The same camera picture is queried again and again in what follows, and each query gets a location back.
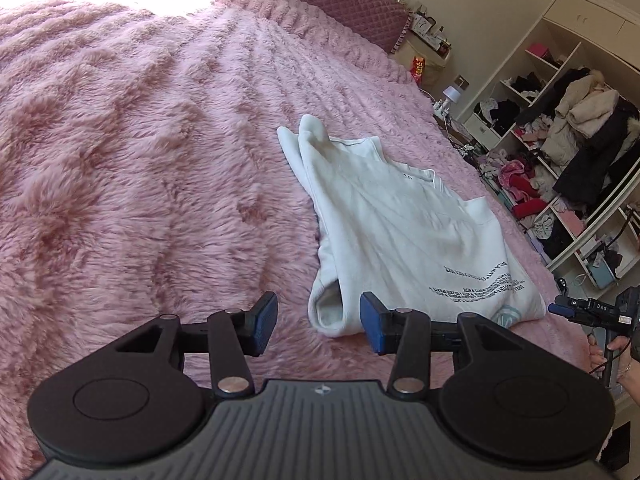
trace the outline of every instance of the floor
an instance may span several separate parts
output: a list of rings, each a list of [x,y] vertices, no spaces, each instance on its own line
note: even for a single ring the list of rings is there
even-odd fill
[[[616,472],[620,480],[636,480],[640,478],[640,407],[628,396],[616,403],[616,420],[613,427],[618,428],[631,421],[631,452],[629,463]]]

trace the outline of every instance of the black coat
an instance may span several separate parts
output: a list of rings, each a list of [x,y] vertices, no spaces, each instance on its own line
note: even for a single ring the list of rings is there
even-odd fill
[[[616,186],[624,180],[626,174],[631,170],[639,158],[640,140],[636,140],[636,143],[631,147],[631,149],[609,167],[611,183],[600,192],[598,205],[604,202],[607,197],[613,193],[613,190],[616,189]]]
[[[554,189],[571,202],[597,204],[607,171],[628,134],[631,117],[638,118],[638,109],[621,97],[607,122],[569,162]]]
[[[588,68],[581,68],[579,70],[577,68],[569,69],[566,74],[558,79],[553,87],[542,94],[535,103],[521,111],[516,117],[516,124],[518,126],[524,126],[535,120],[541,114],[545,114],[551,118],[555,117],[556,107],[560,104],[569,85],[574,81],[578,81],[578,79],[587,77],[590,72],[591,70]]]

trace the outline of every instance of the pink bedspread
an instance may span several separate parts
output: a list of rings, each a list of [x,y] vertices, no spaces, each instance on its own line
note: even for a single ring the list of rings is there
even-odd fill
[[[161,312],[203,321],[274,290],[259,381],[385,381],[391,358],[306,319],[318,224],[276,127],[311,113],[334,136],[380,136],[464,198],[486,194],[408,73],[299,0],[24,1],[0,0],[0,478],[42,460],[33,388]],[[490,202],[551,300],[551,275]],[[563,319],[515,331],[586,364]],[[450,359],[434,360],[438,385]],[[188,364],[206,382],[206,361]]]

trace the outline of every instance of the drawer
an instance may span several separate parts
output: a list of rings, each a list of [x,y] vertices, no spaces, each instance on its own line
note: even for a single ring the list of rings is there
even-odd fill
[[[616,36],[613,49],[616,56],[640,70],[640,27],[635,23],[625,22]]]
[[[612,51],[625,20],[587,0],[556,0],[545,18]]]
[[[465,128],[488,150],[494,149],[500,142],[500,137],[475,114],[466,120]]]

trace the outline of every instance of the white lamp shade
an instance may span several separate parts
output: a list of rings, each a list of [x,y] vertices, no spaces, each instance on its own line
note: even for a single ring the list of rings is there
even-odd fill
[[[447,96],[447,99],[449,99],[450,101],[452,101],[454,103],[457,103],[458,99],[460,99],[460,92],[458,90],[456,90],[455,88],[453,88],[453,86],[448,87],[442,93]]]

